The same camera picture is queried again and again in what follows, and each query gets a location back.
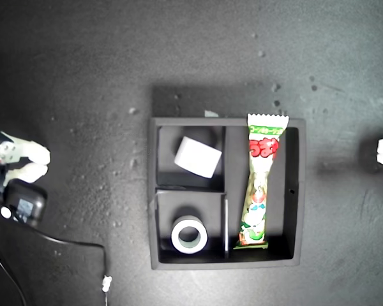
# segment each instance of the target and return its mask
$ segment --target cable connector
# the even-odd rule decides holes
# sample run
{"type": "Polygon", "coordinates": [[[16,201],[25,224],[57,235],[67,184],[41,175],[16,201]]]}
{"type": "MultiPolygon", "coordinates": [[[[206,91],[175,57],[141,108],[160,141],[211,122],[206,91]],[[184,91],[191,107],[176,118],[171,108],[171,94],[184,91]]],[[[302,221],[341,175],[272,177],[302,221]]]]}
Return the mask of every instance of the cable connector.
{"type": "Polygon", "coordinates": [[[112,282],[112,276],[104,276],[102,280],[102,291],[103,292],[108,292],[110,283],[112,282]]]}

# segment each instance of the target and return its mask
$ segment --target gray concrete floor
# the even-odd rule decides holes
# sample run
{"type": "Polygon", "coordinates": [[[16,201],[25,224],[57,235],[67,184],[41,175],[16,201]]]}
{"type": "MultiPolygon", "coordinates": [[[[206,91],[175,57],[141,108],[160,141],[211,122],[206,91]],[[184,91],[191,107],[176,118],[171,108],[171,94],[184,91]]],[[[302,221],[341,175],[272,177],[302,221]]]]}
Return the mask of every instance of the gray concrete floor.
{"type": "MultiPolygon", "coordinates": [[[[51,149],[41,229],[108,246],[111,305],[383,305],[383,1],[0,1],[0,129],[51,149]],[[306,119],[299,266],[151,271],[147,120],[204,110],[306,119]]],[[[102,305],[97,251],[0,249],[30,305],[102,305]]]]}

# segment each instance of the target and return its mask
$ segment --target green snack bag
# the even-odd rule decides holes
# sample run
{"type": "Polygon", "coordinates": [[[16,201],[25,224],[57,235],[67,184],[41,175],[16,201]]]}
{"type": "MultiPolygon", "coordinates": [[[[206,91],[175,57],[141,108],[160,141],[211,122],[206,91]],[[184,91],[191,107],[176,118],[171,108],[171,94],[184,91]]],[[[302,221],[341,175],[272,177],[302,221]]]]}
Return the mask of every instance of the green snack bag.
{"type": "Polygon", "coordinates": [[[268,247],[265,240],[267,180],[279,147],[278,140],[288,120],[287,116],[248,114],[250,175],[239,240],[234,249],[268,247]]]}

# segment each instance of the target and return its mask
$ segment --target tape roll core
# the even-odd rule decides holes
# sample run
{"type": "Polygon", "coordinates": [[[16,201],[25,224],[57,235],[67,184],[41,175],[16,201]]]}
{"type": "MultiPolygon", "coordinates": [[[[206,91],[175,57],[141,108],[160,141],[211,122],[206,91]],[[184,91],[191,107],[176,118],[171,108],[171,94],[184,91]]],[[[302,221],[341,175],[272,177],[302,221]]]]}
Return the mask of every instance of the tape roll core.
{"type": "Polygon", "coordinates": [[[185,215],[174,222],[172,230],[172,243],[175,249],[183,254],[195,254],[201,251],[207,244],[207,231],[202,221],[192,215],[185,215]],[[185,228],[195,228],[198,231],[196,239],[184,241],[179,234],[185,228]]]}

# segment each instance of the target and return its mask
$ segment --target black tray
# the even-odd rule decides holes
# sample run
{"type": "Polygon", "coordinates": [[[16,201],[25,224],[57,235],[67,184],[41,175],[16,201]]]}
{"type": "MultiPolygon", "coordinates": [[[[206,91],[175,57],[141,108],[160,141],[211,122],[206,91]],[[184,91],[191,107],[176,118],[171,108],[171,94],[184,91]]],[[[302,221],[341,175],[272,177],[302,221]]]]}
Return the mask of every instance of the black tray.
{"type": "Polygon", "coordinates": [[[233,250],[248,180],[246,119],[151,119],[148,216],[152,269],[298,265],[304,212],[305,148],[304,120],[290,119],[280,138],[280,148],[268,179],[266,240],[269,247],[233,250]],[[213,178],[200,177],[174,164],[183,136],[223,152],[213,178]],[[186,255],[172,246],[170,233],[178,217],[190,214],[203,222],[209,240],[202,251],[186,255]]]}

